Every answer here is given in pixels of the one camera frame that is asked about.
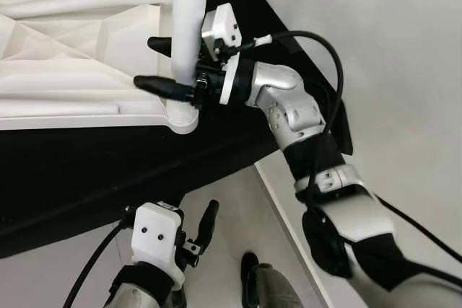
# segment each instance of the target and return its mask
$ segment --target white floor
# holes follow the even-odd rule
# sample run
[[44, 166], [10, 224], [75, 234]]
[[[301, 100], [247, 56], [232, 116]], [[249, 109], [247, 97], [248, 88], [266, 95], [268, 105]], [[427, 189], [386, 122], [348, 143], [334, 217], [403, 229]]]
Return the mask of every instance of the white floor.
[[[292, 283], [306, 308], [323, 305], [294, 253], [266, 196], [249, 167], [188, 194], [181, 208], [184, 228], [196, 237], [197, 224], [212, 198], [220, 202], [214, 238], [197, 268], [186, 271], [189, 308], [238, 308], [240, 258], [254, 251]], [[78, 273], [112, 225], [0, 260], [0, 302], [8, 308], [62, 306]], [[111, 281], [130, 263], [130, 231], [121, 232], [92, 269], [75, 308], [102, 307]]]

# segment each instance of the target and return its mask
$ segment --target robotic arm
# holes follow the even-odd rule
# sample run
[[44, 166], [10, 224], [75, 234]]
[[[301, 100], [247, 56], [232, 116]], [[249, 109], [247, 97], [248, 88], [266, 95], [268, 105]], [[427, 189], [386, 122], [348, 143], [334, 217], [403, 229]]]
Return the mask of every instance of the robotic arm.
[[[243, 48], [268, 44], [272, 37], [241, 45], [232, 8], [224, 4], [206, 15], [202, 40], [194, 86], [158, 76], [136, 76], [135, 85], [196, 107], [260, 108], [294, 176], [296, 196], [308, 207], [302, 225], [314, 261], [347, 279], [369, 307], [407, 307], [419, 297], [420, 307], [433, 307], [438, 300], [423, 294], [433, 291], [452, 295], [451, 302], [460, 304], [460, 279], [402, 255], [391, 220], [356, 169], [345, 163], [333, 134], [324, 131], [326, 120], [305, 91], [302, 77], [288, 66], [240, 57]], [[163, 54], [170, 52], [168, 39], [151, 38], [148, 44]], [[315, 179], [310, 183], [312, 162]]]

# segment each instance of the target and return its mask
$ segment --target black table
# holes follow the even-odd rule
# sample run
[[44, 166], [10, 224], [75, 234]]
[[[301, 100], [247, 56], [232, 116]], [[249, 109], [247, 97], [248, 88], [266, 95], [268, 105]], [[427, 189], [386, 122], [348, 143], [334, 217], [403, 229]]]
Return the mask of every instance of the black table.
[[[207, 9], [226, 2], [245, 42], [286, 29], [265, 0], [207, 0]], [[293, 40], [246, 56], [334, 92]], [[322, 90], [310, 92], [323, 109]], [[0, 131], [0, 258], [115, 221], [126, 205], [179, 203], [275, 149], [263, 113], [246, 107], [205, 109], [188, 135], [163, 126]]]

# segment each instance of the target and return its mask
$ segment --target white pipe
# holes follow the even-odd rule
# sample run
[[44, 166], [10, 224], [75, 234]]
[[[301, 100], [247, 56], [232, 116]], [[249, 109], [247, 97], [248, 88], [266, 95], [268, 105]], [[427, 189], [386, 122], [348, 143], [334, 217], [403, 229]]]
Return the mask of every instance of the white pipe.
[[0, 118], [117, 114], [119, 114], [117, 104], [101, 102], [0, 100]]
[[172, 73], [183, 84], [193, 84], [206, 0], [173, 0]]
[[111, 6], [169, 4], [171, 2], [172, 0], [32, 0], [19, 4], [0, 6], [0, 14], [18, 19]]

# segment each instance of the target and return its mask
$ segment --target shoe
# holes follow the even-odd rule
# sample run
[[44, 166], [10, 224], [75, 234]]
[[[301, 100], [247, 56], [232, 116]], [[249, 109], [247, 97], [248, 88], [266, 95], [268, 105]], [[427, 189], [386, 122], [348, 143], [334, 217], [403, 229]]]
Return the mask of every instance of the shoe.
[[257, 255], [252, 252], [245, 253], [240, 262], [240, 281], [243, 285], [243, 308], [257, 308], [258, 306], [256, 277], [252, 271], [258, 264]]

